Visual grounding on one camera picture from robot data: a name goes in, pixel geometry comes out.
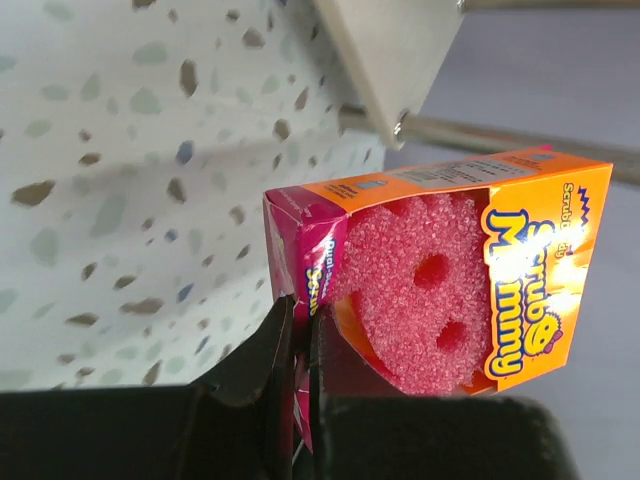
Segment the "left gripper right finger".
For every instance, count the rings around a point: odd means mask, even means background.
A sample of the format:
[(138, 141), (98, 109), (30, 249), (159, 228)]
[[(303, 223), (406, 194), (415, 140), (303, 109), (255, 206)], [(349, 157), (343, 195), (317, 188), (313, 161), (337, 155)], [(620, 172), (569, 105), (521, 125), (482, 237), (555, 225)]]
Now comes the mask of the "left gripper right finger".
[(310, 344), (310, 425), (318, 479), (379, 479), (374, 456), (382, 405), (399, 390), (343, 337), (332, 312), (313, 320)]

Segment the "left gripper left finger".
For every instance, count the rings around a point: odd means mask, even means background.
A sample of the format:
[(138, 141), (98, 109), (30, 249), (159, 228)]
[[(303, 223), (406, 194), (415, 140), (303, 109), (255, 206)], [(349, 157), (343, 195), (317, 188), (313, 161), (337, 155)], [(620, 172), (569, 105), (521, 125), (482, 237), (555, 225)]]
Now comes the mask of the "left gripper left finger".
[(198, 381), (196, 479), (289, 479), (294, 440), (293, 300)]

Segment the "orange Scrub Daddy box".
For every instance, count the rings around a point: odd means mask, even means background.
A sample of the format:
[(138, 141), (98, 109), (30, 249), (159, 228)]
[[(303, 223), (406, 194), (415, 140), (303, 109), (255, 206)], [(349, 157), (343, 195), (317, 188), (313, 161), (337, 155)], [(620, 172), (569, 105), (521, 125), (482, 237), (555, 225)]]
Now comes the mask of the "orange Scrub Daddy box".
[(404, 393), (504, 391), (568, 361), (612, 172), (540, 147), (268, 190), (272, 290)]

